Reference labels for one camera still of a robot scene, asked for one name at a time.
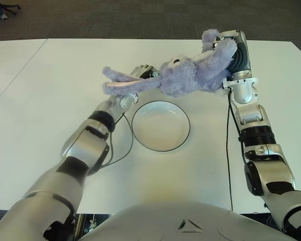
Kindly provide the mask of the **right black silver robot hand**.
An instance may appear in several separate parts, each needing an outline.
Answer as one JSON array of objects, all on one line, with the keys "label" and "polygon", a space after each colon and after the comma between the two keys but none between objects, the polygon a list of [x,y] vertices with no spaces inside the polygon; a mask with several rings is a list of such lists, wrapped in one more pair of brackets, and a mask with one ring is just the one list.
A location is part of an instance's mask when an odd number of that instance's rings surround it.
[{"label": "right black silver robot hand", "polygon": [[237,44],[237,50],[227,68],[230,72],[228,80],[234,81],[238,79],[251,78],[252,72],[245,33],[241,30],[225,31],[219,34],[215,42],[218,43],[220,40],[227,38],[234,40]]}]

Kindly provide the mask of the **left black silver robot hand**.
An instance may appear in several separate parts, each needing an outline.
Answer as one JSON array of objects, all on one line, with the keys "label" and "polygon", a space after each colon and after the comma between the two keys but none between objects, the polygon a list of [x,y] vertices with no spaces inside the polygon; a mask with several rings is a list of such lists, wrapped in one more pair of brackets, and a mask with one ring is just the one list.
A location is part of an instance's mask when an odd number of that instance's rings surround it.
[{"label": "left black silver robot hand", "polygon": [[151,65],[140,65],[133,69],[131,75],[142,79],[148,79],[157,77],[159,75],[159,71]]}]

